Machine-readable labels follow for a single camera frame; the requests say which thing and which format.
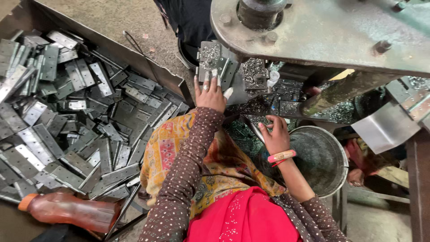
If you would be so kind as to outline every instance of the bangle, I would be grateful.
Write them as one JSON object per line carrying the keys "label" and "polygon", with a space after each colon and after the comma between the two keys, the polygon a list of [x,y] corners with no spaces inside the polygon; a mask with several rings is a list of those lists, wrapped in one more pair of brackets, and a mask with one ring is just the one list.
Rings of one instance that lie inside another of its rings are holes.
{"label": "bangle", "polygon": [[274,163],[283,159],[294,157],[295,155],[296,155],[295,151],[291,149],[291,150],[287,150],[281,153],[271,155],[267,158],[267,160],[269,161],[269,163]]}
{"label": "bangle", "polygon": [[272,165],[272,167],[275,167],[275,166],[277,166],[277,165],[281,164],[282,162],[284,162],[284,161],[286,161],[286,160],[287,160],[287,159],[283,159],[283,160],[281,160],[281,161],[278,161],[278,163],[276,163],[276,164]]}

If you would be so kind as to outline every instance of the red thread bracelet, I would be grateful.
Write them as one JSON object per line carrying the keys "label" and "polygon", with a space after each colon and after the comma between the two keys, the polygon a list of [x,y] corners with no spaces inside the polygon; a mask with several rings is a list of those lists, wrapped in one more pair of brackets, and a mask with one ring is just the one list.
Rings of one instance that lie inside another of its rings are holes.
{"label": "red thread bracelet", "polygon": [[285,161],[285,160],[286,160],[286,159],[283,159],[283,160],[279,161],[278,163],[276,163],[276,164],[272,165],[272,167],[279,165],[281,162],[283,162],[283,161]]}

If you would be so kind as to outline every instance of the orange bottle cap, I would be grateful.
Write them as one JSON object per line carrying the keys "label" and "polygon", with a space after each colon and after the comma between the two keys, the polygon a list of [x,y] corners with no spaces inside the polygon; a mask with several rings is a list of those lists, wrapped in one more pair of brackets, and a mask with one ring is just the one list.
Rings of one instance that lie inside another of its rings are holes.
{"label": "orange bottle cap", "polygon": [[28,208],[28,205],[30,204],[30,202],[36,197],[36,196],[38,196],[39,194],[37,194],[37,193],[30,193],[30,194],[28,194],[27,196],[25,196],[22,200],[21,200],[21,202],[19,203],[19,205],[18,205],[18,209],[19,210],[21,210],[21,211],[24,211],[24,212],[26,212],[27,211],[27,208]]}

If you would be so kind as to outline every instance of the brown plastic bottle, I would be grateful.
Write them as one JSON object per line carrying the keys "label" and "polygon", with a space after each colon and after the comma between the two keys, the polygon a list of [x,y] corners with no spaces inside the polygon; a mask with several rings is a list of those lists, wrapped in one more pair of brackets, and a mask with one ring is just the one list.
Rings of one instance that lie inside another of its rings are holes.
{"label": "brown plastic bottle", "polygon": [[108,233],[119,215],[115,203],[82,200],[68,193],[29,194],[18,209],[28,211],[44,223],[70,223],[81,228]]}

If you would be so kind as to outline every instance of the hand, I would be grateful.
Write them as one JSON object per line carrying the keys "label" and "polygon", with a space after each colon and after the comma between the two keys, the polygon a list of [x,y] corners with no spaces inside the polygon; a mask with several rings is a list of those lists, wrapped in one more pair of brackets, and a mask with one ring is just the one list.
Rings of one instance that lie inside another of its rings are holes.
{"label": "hand", "polygon": [[290,149],[290,135],[287,130],[287,122],[284,118],[274,115],[267,115],[266,118],[273,121],[267,127],[259,123],[261,134],[263,135],[266,148],[270,155],[274,155]]}
{"label": "hand", "polygon": [[227,99],[222,95],[221,84],[218,86],[218,77],[216,71],[209,84],[210,71],[206,72],[205,81],[203,82],[203,90],[200,90],[197,75],[194,76],[194,91],[196,92],[197,107],[206,107],[215,109],[218,112],[224,113]]}

